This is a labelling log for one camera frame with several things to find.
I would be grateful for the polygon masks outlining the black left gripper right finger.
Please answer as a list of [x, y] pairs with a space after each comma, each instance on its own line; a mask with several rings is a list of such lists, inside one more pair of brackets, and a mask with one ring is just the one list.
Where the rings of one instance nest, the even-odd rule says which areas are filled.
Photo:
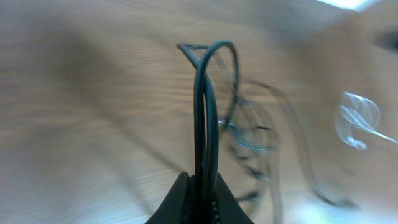
[[217, 176], [216, 201], [213, 209], [213, 223], [216, 224], [254, 224], [244, 213], [231, 193], [221, 174]]

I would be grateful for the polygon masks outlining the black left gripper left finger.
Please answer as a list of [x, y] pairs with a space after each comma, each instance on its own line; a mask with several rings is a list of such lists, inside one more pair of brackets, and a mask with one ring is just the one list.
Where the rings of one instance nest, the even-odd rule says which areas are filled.
[[192, 220], [193, 189], [190, 176], [182, 172], [146, 224], [189, 224]]

